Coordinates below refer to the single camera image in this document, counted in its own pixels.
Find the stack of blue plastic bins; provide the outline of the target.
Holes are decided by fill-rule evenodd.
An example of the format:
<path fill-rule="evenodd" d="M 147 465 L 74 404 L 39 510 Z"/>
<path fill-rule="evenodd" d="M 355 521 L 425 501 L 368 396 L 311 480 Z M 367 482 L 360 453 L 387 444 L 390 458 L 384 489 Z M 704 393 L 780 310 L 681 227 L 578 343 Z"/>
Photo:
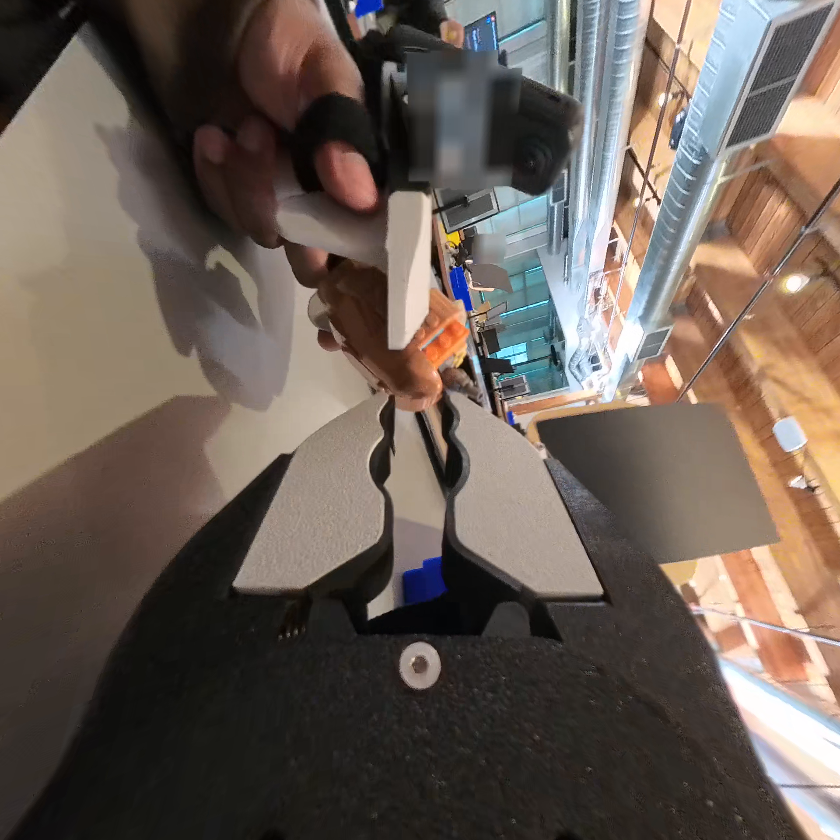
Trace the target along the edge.
<path fill-rule="evenodd" d="M 447 592 L 441 556 L 423 560 L 416 568 L 400 575 L 401 606 L 413 606 L 433 601 Z"/>

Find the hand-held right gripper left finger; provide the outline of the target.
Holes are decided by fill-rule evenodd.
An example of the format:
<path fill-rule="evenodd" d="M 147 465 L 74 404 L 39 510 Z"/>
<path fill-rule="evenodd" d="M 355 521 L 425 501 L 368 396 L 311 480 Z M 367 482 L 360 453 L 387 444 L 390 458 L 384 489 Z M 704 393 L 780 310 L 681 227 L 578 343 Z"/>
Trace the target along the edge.
<path fill-rule="evenodd" d="M 393 573 L 394 404 L 380 392 L 291 457 L 234 578 L 238 593 L 372 602 Z"/>

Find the large silver ventilation duct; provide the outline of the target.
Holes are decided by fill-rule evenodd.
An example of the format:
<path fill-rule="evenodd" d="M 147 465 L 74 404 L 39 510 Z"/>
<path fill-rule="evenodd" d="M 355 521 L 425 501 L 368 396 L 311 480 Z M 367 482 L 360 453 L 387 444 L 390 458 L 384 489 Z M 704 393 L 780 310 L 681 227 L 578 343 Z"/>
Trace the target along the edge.
<path fill-rule="evenodd" d="M 663 347 L 731 159 L 777 133 L 837 15 L 838 2 L 721 2 L 616 348 L 623 375 Z"/>

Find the person's left hand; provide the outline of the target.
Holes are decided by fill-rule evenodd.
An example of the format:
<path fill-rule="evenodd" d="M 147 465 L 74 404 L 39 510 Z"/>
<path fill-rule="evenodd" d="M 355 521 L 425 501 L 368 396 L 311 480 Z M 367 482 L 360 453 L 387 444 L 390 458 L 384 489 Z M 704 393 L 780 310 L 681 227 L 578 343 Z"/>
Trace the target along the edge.
<path fill-rule="evenodd" d="M 211 210 L 257 245 L 285 248 L 295 278 L 315 287 L 329 253 L 288 244 L 277 225 L 277 182 L 291 173 L 283 134 L 328 95 L 364 102 L 358 67 L 323 2 L 261 2 L 238 43 L 234 78 L 192 144 L 197 183 Z"/>

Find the silver spiral pipes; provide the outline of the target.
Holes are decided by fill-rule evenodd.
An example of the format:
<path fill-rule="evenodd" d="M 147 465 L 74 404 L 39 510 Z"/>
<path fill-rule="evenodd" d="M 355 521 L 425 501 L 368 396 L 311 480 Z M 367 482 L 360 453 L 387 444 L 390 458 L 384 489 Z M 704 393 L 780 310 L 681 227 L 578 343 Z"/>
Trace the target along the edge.
<path fill-rule="evenodd" d="M 606 343 L 590 298 L 605 279 L 651 6 L 649 1 L 577 4 L 574 91 L 584 109 L 584 128 L 570 172 L 572 309 L 565 329 L 565 366 L 575 390 L 592 378 L 590 356 Z"/>

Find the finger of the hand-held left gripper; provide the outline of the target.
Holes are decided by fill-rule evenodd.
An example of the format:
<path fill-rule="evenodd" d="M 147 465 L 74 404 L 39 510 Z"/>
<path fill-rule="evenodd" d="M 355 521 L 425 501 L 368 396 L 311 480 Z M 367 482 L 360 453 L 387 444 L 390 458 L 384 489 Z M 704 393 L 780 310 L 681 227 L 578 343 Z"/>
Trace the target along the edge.
<path fill-rule="evenodd" d="M 429 312 L 433 213 L 425 192 L 394 192 L 386 219 L 387 342 L 404 350 Z"/>

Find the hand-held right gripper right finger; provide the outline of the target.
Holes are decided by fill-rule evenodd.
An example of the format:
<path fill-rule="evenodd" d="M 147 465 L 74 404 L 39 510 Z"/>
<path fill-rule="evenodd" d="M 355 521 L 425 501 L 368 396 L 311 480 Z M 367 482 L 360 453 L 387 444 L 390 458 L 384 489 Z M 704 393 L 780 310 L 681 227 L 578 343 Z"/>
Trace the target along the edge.
<path fill-rule="evenodd" d="M 604 589 L 538 450 L 465 395 L 444 401 L 444 535 L 465 571 L 539 602 L 599 602 Z"/>

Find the brown toy brick model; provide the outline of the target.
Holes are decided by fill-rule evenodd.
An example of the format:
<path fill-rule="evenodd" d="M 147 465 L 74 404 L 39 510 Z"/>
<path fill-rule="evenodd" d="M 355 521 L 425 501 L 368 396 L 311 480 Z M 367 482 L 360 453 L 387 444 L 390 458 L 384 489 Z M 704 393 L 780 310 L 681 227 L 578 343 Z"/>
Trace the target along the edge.
<path fill-rule="evenodd" d="M 310 319 L 322 346 L 340 350 L 377 392 L 408 412 L 422 412 L 445 392 L 480 404 L 480 390 L 462 364 L 469 329 L 466 311 L 439 289 L 429 291 L 429 310 L 402 350 L 387 341 L 385 274 L 331 255 L 325 277 L 310 299 Z"/>

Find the black board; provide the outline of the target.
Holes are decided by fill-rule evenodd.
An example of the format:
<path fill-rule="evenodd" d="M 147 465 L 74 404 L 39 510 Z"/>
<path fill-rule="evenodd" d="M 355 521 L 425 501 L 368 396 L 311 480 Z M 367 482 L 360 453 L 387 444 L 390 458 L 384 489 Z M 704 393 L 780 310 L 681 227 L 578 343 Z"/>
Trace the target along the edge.
<path fill-rule="evenodd" d="M 630 406 L 544 418 L 535 432 L 660 563 L 780 539 L 739 436 L 716 404 Z"/>

